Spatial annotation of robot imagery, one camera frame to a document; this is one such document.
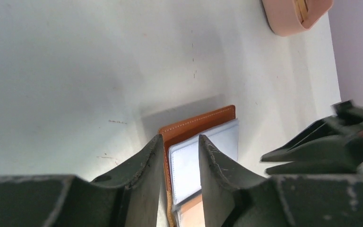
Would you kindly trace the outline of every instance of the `white table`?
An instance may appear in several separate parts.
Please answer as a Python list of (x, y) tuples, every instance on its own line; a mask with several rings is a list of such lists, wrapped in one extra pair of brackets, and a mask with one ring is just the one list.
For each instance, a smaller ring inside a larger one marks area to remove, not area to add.
[(260, 0), (0, 1), (0, 174), (92, 180), (228, 104), (239, 162), (262, 174), (262, 154), (338, 101), (327, 15), (283, 38)]

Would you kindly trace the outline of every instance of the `white surface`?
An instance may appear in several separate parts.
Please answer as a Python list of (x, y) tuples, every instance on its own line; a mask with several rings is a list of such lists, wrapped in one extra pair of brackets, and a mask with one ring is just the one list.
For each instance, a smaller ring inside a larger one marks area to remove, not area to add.
[(259, 0), (0, 0), (0, 174), (92, 180), (228, 104), (240, 163), (263, 173), (339, 100), (328, 16), (283, 38)]
[[(211, 142), (229, 158), (237, 161), (239, 120), (234, 119), (206, 131)], [(198, 160), (199, 135), (169, 147), (169, 167), (174, 205), (201, 190)]]

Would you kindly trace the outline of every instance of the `scratch mark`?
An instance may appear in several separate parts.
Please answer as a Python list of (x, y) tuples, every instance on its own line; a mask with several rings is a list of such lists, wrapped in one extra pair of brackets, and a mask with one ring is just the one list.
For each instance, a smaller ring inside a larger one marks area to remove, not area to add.
[(351, 205), (351, 210), (356, 211), (357, 210), (356, 206), (358, 205), (358, 200), (357, 200), (357, 194), (355, 193), (353, 186), (347, 187), (347, 194), (351, 198), (351, 200), (349, 202), (349, 204)]
[(324, 215), (323, 216), (323, 219), (325, 219), (326, 221), (329, 221), (329, 220), (332, 219), (332, 216), (330, 216), (330, 215)]
[(321, 180), (321, 181), (336, 181), (336, 182), (348, 182), (351, 185), (356, 183), (363, 183), (363, 176), (360, 178), (352, 176), (352, 175), (343, 175), (343, 176), (335, 176), (335, 175), (308, 175), (305, 179), (312, 179), (312, 180)]
[(291, 226), (296, 226), (295, 225), (295, 219), (293, 217), (292, 212), (290, 211), (289, 203), (287, 202), (287, 199), (285, 197), (285, 192), (283, 190), (283, 185), (282, 185), (283, 181), (284, 181), (284, 179), (278, 179), (277, 184), (276, 184), (276, 188), (279, 191), (279, 198), (280, 198), (280, 201), (282, 203), (282, 208), (285, 211), (285, 215), (286, 215), (288, 223)]
[(97, 157), (100, 157), (100, 158), (114, 158), (114, 157), (103, 157), (103, 156), (97, 156)]
[(112, 121), (112, 120), (109, 120), (109, 122), (112, 122), (112, 123), (120, 123), (120, 124), (127, 124), (126, 122)]

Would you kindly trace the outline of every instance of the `pink object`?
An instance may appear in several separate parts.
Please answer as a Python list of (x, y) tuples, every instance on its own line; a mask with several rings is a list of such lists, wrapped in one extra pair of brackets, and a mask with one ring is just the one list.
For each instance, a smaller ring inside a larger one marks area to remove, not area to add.
[(333, 5), (333, 0), (307, 0), (308, 18), (300, 23), (295, 0), (262, 0), (273, 32), (280, 36), (309, 30)]

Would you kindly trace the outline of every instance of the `brown leather wallet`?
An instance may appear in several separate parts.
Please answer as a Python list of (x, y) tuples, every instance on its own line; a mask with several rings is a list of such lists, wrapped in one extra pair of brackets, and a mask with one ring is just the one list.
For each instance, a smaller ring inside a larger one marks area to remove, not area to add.
[(173, 196), (168, 160), (169, 147), (183, 142), (202, 131), (235, 119), (235, 109), (236, 108), (234, 105), (226, 106), (221, 109), (164, 126), (159, 129), (159, 134), (162, 134), (164, 140), (164, 173), (167, 197), (166, 216), (168, 218), (170, 227), (176, 227), (176, 221), (172, 213)]

